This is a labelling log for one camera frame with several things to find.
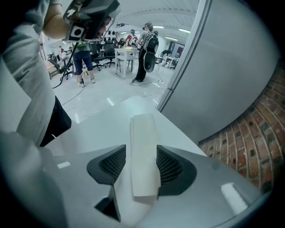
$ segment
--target hand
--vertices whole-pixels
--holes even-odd
[[[99,29],[97,38],[101,38],[103,36],[103,33],[106,31],[106,26],[111,22],[111,18],[108,17],[105,21],[104,21],[104,25]]]

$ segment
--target white floor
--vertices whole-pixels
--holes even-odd
[[[109,66],[107,68],[101,67],[101,71],[94,68],[95,84],[91,84],[90,77],[86,75],[83,77],[85,88],[78,87],[77,76],[69,75],[69,79],[64,78],[62,84],[55,88],[54,92],[67,114],[76,123],[80,123],[95,113],[133,96],[142,96],[150,105],[155,107],[168,85],[173,70],[156,65],[152,73],[147,73],[143,82],[135,81],[134,85],[130,85],[137,71],[137,60],[134,63],[133,72],[130,71],[129,66],[126,79],[120,77],[122,72],[120,73],[119,70],[118,75],[115,74],[114,64],[110,68]],[[59,84],[60,77],[61,74],[53,77],[51,80],[52,87]]]

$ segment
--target black pants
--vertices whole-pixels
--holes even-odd
[[[146,77],[146,71],[144,69],[143,66],[143,57],[146,54],[145,49],[143,49],[143,47],[141,47],[139,54],[138,54],[138,73],[137,76],[135,77],[137,80],[141,80],[143,81],[144,78]]]
[[[68,130],[70,127],[71,119],[62,108],[58,98],[55,96],[53,113],[49,121],[48,129],[46,130],[45,136],[40,146],[44,147],[54,139],[53,135],[57,137]]]

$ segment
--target shoe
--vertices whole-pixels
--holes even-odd
[[[78,86],[79,86],[79,87],[85,87],[84,81],[83,81],[83,80],[82,80],[82,81],[79,81],[79,82],[78,82]]]

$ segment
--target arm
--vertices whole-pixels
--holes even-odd
[[[44,34],[53,39],[61,39],[65,37],[67,31],[68,25],[63,19],[61,5],[51,5],[45,15]]]
[[[143,33],[140,35],[139,39],[136,41],[136,45],[138,45],[143,39]]]
[[[131,36],[128,35],[128,36],[126,37],[126,39],[125,39],[125,43],[127,43],[127,40],[129,40],[130,38],[131,38]]]

